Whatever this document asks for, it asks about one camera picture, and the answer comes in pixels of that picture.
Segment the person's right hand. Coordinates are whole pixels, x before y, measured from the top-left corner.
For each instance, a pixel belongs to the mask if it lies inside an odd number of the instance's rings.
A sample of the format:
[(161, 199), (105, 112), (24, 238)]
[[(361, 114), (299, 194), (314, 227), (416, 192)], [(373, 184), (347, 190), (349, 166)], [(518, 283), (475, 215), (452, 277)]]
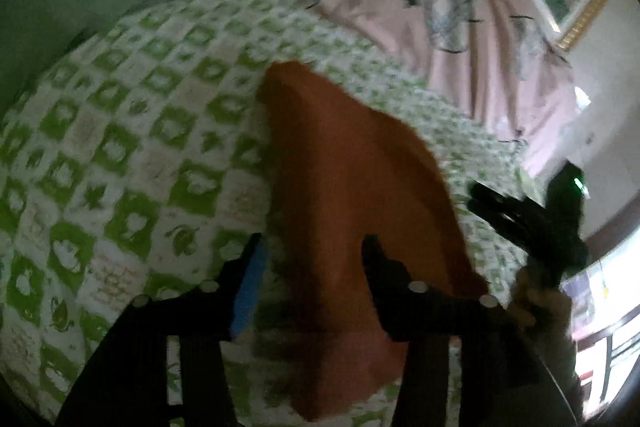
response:
[(572, 299), (559, 289), (539, 288), (521, 268), (506, 311), (549, 369), (574, 414), (582, 417), (582, 386), (575, 371), (577, 348), (570, 335)]

